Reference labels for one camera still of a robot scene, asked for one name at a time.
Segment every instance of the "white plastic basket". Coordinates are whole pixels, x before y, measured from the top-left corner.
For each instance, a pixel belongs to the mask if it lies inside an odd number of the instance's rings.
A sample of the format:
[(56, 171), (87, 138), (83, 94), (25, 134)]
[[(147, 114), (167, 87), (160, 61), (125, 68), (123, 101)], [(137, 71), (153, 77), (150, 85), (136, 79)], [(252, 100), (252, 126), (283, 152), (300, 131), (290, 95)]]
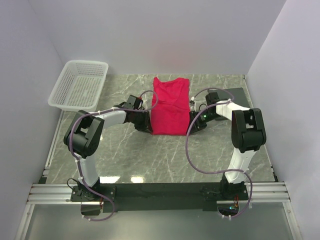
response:
[(101, 61), (68, 61), (54, 85), (48, 104), (64, 111), (94, 112), (108, 67)]

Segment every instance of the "glass panel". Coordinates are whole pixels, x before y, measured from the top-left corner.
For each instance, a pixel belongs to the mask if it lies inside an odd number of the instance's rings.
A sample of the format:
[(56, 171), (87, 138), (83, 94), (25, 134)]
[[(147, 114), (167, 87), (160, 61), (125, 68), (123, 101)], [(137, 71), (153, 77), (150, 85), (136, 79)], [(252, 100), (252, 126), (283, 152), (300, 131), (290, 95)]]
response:
[(281, 203), (256, 203), (222, 219), (202, 210), (126, 211), (103, 222), (81, 218), (79, 205), (37, 205), (27, 240), (292, 240)]

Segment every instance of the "white wall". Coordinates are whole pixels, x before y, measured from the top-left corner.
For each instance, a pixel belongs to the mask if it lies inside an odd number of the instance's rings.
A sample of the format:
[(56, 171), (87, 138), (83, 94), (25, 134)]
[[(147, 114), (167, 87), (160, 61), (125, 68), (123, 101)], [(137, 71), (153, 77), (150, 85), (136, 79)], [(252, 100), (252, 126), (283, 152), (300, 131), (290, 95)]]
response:
[(13, 239), (59, 111), (47, 99), (62, 62), (27, 0), (0, 0), (0, 235)]
[(247, 76), (304, 239), (319, 239), (320, 1), (287, 0)]
[(246, 74), (285, 0), (29, 0), (63, 63)]

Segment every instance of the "marble surface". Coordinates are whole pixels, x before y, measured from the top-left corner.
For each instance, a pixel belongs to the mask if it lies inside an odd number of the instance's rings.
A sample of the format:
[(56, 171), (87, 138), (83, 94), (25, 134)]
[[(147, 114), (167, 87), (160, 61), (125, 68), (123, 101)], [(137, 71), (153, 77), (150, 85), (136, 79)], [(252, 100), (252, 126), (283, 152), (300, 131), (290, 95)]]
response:
[[(188, 78), (190, 97), (207, 87), (225, 89), (242, 87), (249, 103), (252, 104), (243, 75), (107, 75), (97, 110), (109, 109), (113, 105), (126, 101), (130, 94), (138, 96), (145, 90), (153, 89), (152, 83), (155, 76), (158, 76), (161, 81), (171, 81), (178, 77)], [(151, 105), (152, 95), (148, 94), (150, 95), (143, 99), (145, 107)], [(197, 102), (205, 103), (206, 94), (206, 92), (201, 93), (196, 99)], [(68, 178), (78, 177), (75, 161), (63, 144), (63, 137), (74, 115), (74, 112), (63, 114), (56, 147), (51, 155), (47, 184), (64, 184)], [(231, 122), (228, 120), (211, 121), (205, 130), (189, 138), (190, 157), (202, 170), (227, 169), (233, 148)], [(103, 181), (110, 183), (188, 183), (221, 180), (221, 174), (201, 174), (189, 165), (185, 154), (184, 136), (150, 135), (136, 131), (131, 123), (114, 125), (103, 130), (95, 160), (98, 174), (104, 177)], [(264, 146), (253, 157), (249, 165), (249, 175), (255, 182), (274, 181)]]

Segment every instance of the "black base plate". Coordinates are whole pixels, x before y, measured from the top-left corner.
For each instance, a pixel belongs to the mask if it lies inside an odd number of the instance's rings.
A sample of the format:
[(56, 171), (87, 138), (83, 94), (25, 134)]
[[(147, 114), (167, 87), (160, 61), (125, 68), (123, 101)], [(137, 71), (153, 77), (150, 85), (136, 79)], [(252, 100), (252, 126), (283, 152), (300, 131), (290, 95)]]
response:
[[(217, 211), (217, 201), (248, 200), (244, 184), (236, 192), (221, 192), (220, 182), (193, 183), (101, 183), (97, 192), (112, 199), (116, 211), (188, 210)], [(99, 196), (91, 195), (78, 186), (73, 187), (71, 202), (99, 202)], [(112, 205), (104, 201), (103, 212), (112, 211)]]

